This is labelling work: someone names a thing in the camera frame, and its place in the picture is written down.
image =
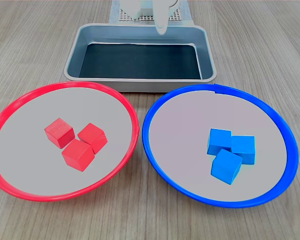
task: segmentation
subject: wooden block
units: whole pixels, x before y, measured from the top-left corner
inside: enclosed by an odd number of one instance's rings
[[[48,139],[60,149],[63,149],[76,137],[74,129],[61,118],[47,126],[44,131]]]
[[[81,141],[92,146],[94,154],[97,154],[108,142],[105,132],[97,126],[89,123],[78,133]]]
[[[232,133],[229,130],[212,128],[208,139],[207,154],[216,156],[221,149],[230,151],[231,136]]]
[[[231,185],[238,175],[242,157],[221,149],[212,162],[211,175]]]
[[[242,157],[242,164],[254,165],[256,144],[254,136],[232,136],[231,152]]]
[[[86,170],[95,158],[92,146],[77,139],[72,140],[62,151],[62,156],[68,166],[81,172]]]

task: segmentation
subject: blue wooden block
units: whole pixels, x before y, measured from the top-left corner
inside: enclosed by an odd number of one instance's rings
[[[254,136],[232,136],[231,152],[242,157],[242,164],[254,165],[256,143]]]
[[[231,185],[238,175],[242,157],[221,149],[212,162],[211,175]]]
[[[229,130],[212,128],[208,139],[207,154],[216,156],[221,149],[230,151],[231,136],[232,133]]]

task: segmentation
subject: red cube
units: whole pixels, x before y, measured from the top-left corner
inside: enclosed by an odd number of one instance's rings
[[[47,126],[44,131],[48,139],[60,149],[63,149],[76,137],[74,129],[61,118]]]
[[[62,151],[62,156],[68,166],[81,172],[86,170],[95,158],[92,146],[77,139],[70,142]]]
[[[105,132],[89,123],[81,132],[78,133],[81,141],[92,146],[94,154],[97,154],[108,142]]]

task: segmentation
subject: wood grain surface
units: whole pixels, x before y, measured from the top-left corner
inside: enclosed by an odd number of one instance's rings
[[[300,1],[190,1],[207,30],[214,83],[255,95],[291,127],[300,157]],[[107,23],[111,1],[0,1],[0,112],[38,87],[66,81],[79,26]],[[125,94],[140,125],[162,95]],[[153,169],[139,139],[102,187],[62,202],[29,202],[0,190],[0,240],[300,240],[300,162],[291,186],[247,209],[199,203]]]

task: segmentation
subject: metal tray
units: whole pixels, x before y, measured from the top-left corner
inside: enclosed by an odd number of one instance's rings
[[[107,45],[107,47],[112,45],[113,49],[106,57],[105,51],[101,51],[104,54],[103,56],[98,55],[100,51],[96,51],[96,59],[91,58],[91,55],[88,59],[88,54],[86,54],[88,52],[87,49],[91,49],[91,45],[95,44]],[[148,78],[147,76],[160,76],[160,72],[158,74],[150,74],[150,71],[159,69],[158,64],[156,65],[156,61],[153,60],[154,57],[157,57],[157,59],[164,57],[166,60],[171,60],[168,61],[168,63],[165,63],[165,68],[161,70],[168,71],[168,69],[174,70],[181,67],[183,69],[182,71],[185,71],[183,74],[180,74],[181,78],[184,78],[185,75],[187,75],[186,71],[193,71],[193,66],[191,69],[185,66],[187,63],[186,61],[189,60],[189,53],[184,50],[180,50],[176,53],[171,51],[171,49],[166,49],[164,51],[165,54],[172,53],[170,56],[159,55],[161,52],[158,51],[158,49],[156,50],[158,56],[154,56],[153,52],[150,52],[149,50],[144,51],[143,53],[142,51],[139,51],[139,58],[142,53],[142,59],[140,59],[140,61],[145,62],[145,64],[142,65],[144,69],[140,69],[140,72],[144,73],[144,76],[140,77],[139,74],[138,78],[127,77],[127,73],[121,74],[120,72],[123,68],[120,67],[120,70],[118,67],[120,63],[123,65],[125,64],[125,66],[128,64],[122,56],[120,56],[120,59],[118,58],[121,54],[118,50],[118,44],[135,46],[144,45],[145,47],[155,45],[167,47],[184,45],[192,46],[194,48],[193,52],[195,53],[196,61],[196,63],[195,61],[194,63],[198,68],[199,77],[197,79],[168,79],[169,77],[167,77],[167,73],[165,72],[165,74],[162,74],[162,76],[165,77],[158,77],[155,79]],[[107,77],[99,76],[101,75],[101,72],[100,74],[96,74],[98,73],[96,69],[104,70],[104,68],[98,64],[107,65],[107,71],[111,71],[112,73],[104,74],[104,76]],[[85,74],[81,74],[83,67],[85,69]],[[87,75],[87,70],[89,71],[87,68],[91,68],[90,75]],[[79,28],[64,68],[64,75],[72,81],[96,82],[109,86],[119,92],[167,93],[187,85],[208,83],[216,77],[216,69],[209,47],[207,33],[199,26],[170,25],[165,35],[159,35],[156,27],[153,25],[90,23]]]

